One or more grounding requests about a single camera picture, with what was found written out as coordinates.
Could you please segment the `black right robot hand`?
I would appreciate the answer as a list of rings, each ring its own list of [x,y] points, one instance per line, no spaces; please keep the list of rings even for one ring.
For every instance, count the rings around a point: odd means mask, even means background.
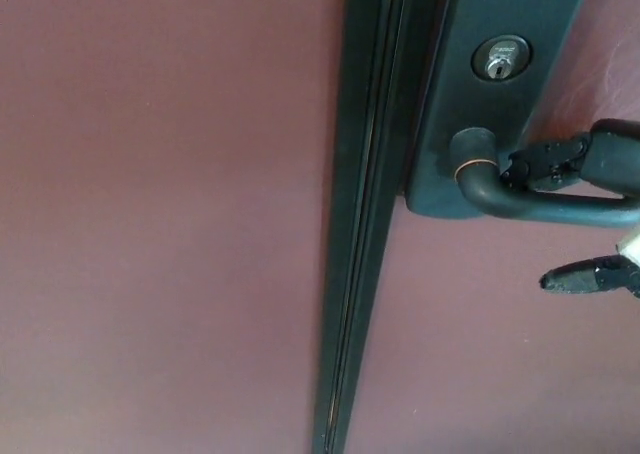
[[[604,119],[565,141],[532,144],[509,156],[501,182],[549,203],[534,218],[589,226],[621,226],[639,218],[639,124]],[[639,296],[639,263],[621,254],[566,264],[543,274],[556,294],[625,289]]]

